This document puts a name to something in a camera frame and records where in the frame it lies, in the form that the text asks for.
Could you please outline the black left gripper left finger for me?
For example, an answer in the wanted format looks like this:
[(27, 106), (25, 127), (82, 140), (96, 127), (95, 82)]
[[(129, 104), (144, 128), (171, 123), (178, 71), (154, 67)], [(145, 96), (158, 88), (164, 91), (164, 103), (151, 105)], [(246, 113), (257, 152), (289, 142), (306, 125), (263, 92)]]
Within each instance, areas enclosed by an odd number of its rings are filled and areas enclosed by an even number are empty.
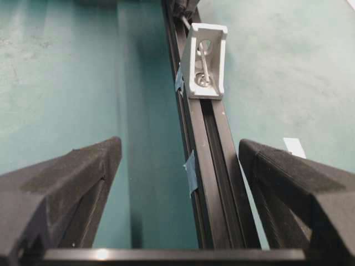
[(121, 139), (1, 175), (1, 264), (49, 248), (90, 248), (121, 161)]

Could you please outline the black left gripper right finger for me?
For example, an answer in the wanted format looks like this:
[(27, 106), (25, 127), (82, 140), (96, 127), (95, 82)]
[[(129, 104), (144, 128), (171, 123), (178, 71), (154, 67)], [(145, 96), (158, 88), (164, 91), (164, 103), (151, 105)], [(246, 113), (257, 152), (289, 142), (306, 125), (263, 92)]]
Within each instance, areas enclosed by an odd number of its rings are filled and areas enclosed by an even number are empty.
[(354, 264), (354, 174), (243, 139), (239, 162), (272, 249)]

